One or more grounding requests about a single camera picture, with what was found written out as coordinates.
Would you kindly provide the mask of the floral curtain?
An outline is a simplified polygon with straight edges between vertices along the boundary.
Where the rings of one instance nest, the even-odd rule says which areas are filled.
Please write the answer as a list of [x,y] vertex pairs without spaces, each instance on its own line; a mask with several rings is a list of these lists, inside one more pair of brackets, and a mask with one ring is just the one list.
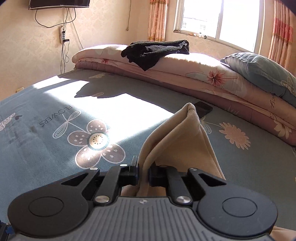
[[151,0],[149,2],[149,41],[163,42],[165,40],[168,7],[168,0]]
[[292,56],[294,13],[282,2],[274,1],[273,34],[268,57],[288,69]]

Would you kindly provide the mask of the black smartphone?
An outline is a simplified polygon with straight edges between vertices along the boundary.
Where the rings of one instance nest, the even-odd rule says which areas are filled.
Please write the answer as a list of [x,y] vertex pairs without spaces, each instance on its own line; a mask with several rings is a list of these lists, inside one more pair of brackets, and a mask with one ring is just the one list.
[[199,118],[203,118],[205,115],[207,115],[208,113],[210,113],[213,110],[213,108],[210,105],[208,105],[202,101],[196,102],[194,104],[194,107],[196,109],[196,113]]

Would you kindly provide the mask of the black garment on quilt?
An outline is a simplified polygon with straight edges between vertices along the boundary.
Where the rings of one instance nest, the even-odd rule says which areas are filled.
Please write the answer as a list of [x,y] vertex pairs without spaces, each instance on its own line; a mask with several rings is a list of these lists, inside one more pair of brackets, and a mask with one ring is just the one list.
[[187,40],[155,42],[138,41],[131,43],[123,51],[121,56],[127,58],[129,63],[135,63],[143,71],[147,71],[158,61],[169,54],[189,54],[189,42]]

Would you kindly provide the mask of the pink floral folded quilt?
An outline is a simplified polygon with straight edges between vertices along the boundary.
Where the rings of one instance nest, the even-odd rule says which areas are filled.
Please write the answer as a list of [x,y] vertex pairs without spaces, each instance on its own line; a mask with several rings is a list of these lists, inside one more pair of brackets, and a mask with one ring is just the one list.
[[126,45],[99,45],[72,57],[77,69],[101,70],[136,78],[194,96],[295,145],[295,107],[249,82],[210,56],[170,54],[143,71],[121,56]]

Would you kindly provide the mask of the right floral curtain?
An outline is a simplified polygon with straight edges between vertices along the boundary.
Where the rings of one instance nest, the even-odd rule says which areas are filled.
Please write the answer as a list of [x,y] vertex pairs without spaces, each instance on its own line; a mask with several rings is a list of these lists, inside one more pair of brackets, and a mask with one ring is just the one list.
[[292,56],[294,13],[282,2],[274,1],[273,34],[268,57],[288,69]]

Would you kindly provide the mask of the left floral curtain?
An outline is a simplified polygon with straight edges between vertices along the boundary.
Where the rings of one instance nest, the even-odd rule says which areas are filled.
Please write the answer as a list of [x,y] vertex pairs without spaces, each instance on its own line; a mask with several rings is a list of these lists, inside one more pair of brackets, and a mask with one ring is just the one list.
[[151,0],[149,2],[149,41],[163,42],[165,40],[168,7],[168,0]]

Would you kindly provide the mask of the grey-blue pillow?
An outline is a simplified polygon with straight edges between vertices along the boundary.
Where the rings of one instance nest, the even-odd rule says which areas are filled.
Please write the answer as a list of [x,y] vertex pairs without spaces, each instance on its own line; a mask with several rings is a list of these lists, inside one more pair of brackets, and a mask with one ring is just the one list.
[[233,53],[220,62],[258,88],[295,106],[295,76],[278,63],[251,52]]

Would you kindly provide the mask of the white wall power strip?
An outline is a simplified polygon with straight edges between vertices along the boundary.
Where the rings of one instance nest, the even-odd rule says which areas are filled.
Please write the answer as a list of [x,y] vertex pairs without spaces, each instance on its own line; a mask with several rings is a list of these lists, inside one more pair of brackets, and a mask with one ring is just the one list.
[[65,27],[60,27],[60,43],[63,45],[66,42],[69,42],[70,40],[66,38],[66,29]]

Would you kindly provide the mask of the beige fleece trousers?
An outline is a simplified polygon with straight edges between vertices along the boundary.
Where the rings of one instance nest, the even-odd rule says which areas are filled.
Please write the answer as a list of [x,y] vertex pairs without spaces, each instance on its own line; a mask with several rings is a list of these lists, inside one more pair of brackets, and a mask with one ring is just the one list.
[[236,148],[224,135],[213,140],[201,125],[195,108],[185,105],[147,138],[139,156],[140,182],[125,189],[122,240],[294,240],[295,231],[274,226],[270,238],[223,238],[211,233],[188,207],[173,204],[164,187],[151,187],[152,164],[173,166],[179,172],[198,168],[218,178],[256,191],[272,200],[279,217],[295,220],[295,156],[278,138],[247,128]]

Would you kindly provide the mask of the wall mounted television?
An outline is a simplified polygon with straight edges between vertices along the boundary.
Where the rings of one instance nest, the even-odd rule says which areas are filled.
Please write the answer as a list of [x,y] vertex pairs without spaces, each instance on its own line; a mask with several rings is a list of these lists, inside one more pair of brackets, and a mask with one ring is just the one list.
[[29,10],[53,8],[88,8],[90,0],[30,0]]

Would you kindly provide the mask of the window with white frame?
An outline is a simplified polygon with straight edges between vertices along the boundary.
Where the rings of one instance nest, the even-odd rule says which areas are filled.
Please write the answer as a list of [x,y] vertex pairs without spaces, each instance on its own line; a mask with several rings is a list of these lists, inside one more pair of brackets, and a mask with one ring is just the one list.
[[177,1],[174,32],[260,51],[264,1]]

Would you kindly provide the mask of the blue floral bed sheet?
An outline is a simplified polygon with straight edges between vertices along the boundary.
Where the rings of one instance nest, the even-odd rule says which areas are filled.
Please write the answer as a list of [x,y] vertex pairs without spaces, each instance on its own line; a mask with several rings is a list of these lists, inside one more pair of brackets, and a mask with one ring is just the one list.
[[[197,99],[116,74],[75,70],[1,101],[1,220],[22,193],[95,167],[129,164],[146,138]],[[278,207],[277,225],[295,229],[295,147],[213,107],[201,118],[227,180]]]

